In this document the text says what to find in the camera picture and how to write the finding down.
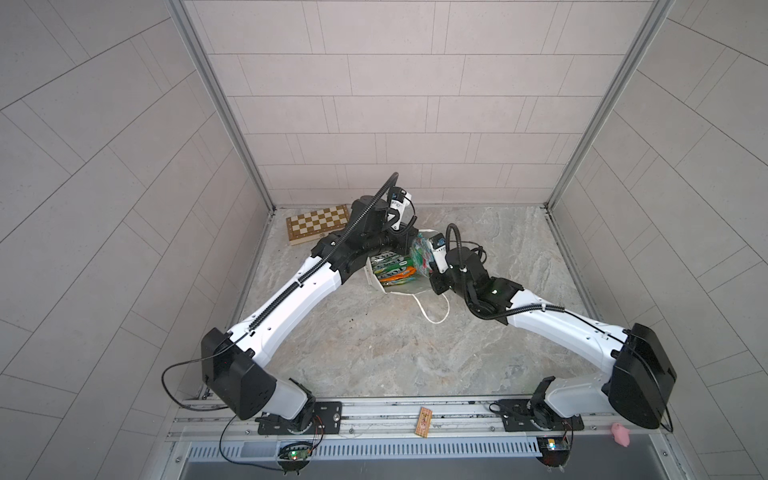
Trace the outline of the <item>green spring tea candy bag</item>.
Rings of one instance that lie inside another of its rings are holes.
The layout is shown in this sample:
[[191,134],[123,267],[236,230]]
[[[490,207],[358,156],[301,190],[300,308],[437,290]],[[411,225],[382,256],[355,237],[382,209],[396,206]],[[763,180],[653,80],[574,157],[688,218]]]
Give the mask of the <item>green spring tea candy bag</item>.
[[395,252],[384,252],[376,255],[370,259],[370,263],[374,272],[407,268],[413,265],[413,261],[409,256],[400,255]]

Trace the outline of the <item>white paper bag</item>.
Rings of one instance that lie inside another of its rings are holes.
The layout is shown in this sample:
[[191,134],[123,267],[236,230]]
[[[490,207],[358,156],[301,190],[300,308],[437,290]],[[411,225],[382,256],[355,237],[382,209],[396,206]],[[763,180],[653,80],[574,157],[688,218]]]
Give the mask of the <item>white paper bag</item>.
[[440,325],[451,313],[446,294],[439,294],[446,304],[442,315],[439,315],[437,310],[425,308],[421,295],[434,293],[430,279],[433,274],[445,272],[446,252],[443,233],[432,229],[421,230],[412,241],[407,254],[387,251],[374,255],[366,260],[364,273],[368,284],[375,290],[413,298],[423,317],[433,325]]

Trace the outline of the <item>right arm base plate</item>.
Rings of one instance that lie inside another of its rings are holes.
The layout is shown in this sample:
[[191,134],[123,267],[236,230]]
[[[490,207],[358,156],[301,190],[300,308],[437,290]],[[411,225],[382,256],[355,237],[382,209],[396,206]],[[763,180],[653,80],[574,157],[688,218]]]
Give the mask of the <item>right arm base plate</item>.
[[569,432],[585,428],[580,415],[558,416],[546,404],[533,406],[528,398],[500,399],[489,405],[489,411],[499,416],[506,432]]

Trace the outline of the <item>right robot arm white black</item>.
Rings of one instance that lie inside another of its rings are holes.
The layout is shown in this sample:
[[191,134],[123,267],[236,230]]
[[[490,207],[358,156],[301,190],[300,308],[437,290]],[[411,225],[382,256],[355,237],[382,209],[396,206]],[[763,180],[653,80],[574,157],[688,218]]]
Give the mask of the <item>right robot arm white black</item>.
[[535,333],[596,367],[592,375],[541,380],[521,414],[537,428],[553,430],[586,414],[617,414],[645,429],[673,429],[663,417],[677,374],[653,329],[640,323],[626,329],[548,302],[489,275],[479,254],[466,247],[441,247],[433,256],[436,293],[452,291],[473,316]]

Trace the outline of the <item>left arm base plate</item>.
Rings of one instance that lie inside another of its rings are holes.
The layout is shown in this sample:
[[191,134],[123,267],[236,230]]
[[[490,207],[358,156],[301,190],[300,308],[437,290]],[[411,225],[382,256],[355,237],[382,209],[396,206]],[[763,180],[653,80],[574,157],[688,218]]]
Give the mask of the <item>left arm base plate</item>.
[[263,414],[258,418],[257,432],[259,435],[338,434],[342,409],[343,403],[340,401],[314,401],[293,419],[276,414]]

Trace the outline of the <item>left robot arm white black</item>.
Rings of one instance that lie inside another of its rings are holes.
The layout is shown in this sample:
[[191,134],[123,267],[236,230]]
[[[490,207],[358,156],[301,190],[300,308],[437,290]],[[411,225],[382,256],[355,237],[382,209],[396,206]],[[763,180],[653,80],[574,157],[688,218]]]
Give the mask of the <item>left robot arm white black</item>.
[[383,198],[363,196],[352,204],[345,228],[321,238],[300,269],[250,317],[201,341],[202,378],[241,420],[260,412],[303,429],[315,402],[293,380],[266,371],[278,347],[324,298],[339,289],[368,259],[385,252],[408,253],[418,230],[403,214],[411,196],[400,187]]

